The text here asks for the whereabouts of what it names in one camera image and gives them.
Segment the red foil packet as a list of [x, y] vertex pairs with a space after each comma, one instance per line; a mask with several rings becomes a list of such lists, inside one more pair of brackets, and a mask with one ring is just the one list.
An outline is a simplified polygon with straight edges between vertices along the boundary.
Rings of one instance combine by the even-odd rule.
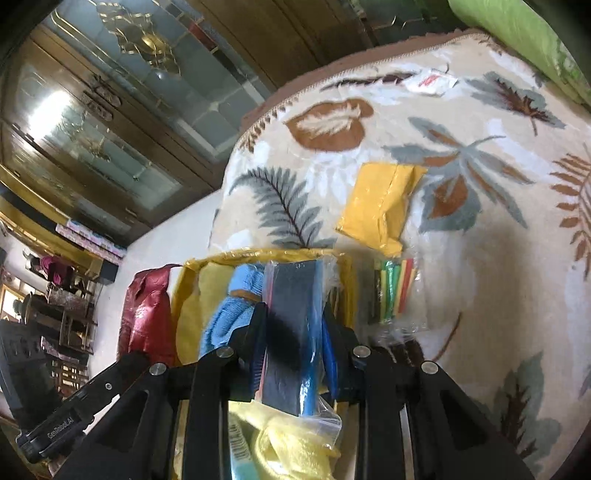
[[145, 353], [151, 364], [168, 367], [178, 363], [171, 302], [170, 271], [179, 264], [166, 264], [135, 274], [125, 292], [116, 358], [130, 352]]

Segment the black blue item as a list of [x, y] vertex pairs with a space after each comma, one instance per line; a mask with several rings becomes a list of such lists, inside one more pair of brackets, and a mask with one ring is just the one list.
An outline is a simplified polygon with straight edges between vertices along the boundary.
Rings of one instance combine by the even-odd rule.
[[266, 320], [257, 401], [297, 417], [317, 414], [325, 305], [332, 290], [339, 287], [334, 256], [266, 265]]

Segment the blue terry cloth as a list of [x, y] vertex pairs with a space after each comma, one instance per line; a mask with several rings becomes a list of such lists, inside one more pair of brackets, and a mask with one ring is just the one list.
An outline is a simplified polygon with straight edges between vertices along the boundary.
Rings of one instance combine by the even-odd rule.
[[233, 270], [228, 289], [201, 335], [198, 358], [228, 345], [233, 331], [249, 326], [263, 297], [263, 264], [242, 264]]

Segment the yellow plastic pouch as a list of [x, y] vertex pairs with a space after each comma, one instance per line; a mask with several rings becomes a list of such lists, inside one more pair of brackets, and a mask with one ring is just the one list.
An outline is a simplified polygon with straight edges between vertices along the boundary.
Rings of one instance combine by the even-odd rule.
[[400, 256], [410, 200], [426, 173], [419, 165], [363, 164], [335, 230], [386, 257]]

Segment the bag of coloured tubes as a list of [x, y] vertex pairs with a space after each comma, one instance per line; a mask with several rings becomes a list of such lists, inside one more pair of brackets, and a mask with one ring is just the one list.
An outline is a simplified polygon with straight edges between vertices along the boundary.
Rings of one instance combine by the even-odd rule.
[[429, 329], [425, 275], [417, 256], [373, 258], [362, 292], [369, 312], [361, 331], [369, 339], [401, 339]]

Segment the leaf-patterned beige blanket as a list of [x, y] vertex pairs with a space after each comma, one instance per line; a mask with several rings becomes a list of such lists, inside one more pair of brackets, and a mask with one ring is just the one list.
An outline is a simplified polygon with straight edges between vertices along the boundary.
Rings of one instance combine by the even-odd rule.
[[[423, 69], [459, 79], [410, 93]], [[290, 81], [243, 120], [211, 251], [332, 247], [361, 167], [427, 169], [402, 236], [429, 329], [398, 344], [474, 398], [533, 475], [590, 422], [590, 115], [490, 36], [425, 36]]]

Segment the dark wooden glass cabinet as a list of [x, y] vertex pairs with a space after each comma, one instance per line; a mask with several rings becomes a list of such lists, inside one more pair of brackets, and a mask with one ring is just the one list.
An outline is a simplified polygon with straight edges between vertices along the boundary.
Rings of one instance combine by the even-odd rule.
[[1, 164], [129, 244], [221, 186], [276, 88], [371, 42], [354, 1], [5, 1]]

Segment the small red white sachet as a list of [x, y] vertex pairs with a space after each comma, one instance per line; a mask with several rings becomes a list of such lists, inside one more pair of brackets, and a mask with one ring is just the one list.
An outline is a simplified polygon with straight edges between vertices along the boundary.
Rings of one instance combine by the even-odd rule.
[[458, 83], [457, 77], [436, 69], [423, 69], [403, 81], [410, 93], [434, 97], [445, 95]]

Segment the green rolled quilt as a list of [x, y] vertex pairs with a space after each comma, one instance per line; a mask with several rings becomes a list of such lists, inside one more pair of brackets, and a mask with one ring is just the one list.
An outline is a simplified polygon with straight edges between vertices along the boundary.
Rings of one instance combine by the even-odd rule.
[[525, 1], [449, 1], [466, 25], [486, 30], [555, 82], [579, 104], [590, 106], [590, 82], [550, 24]]

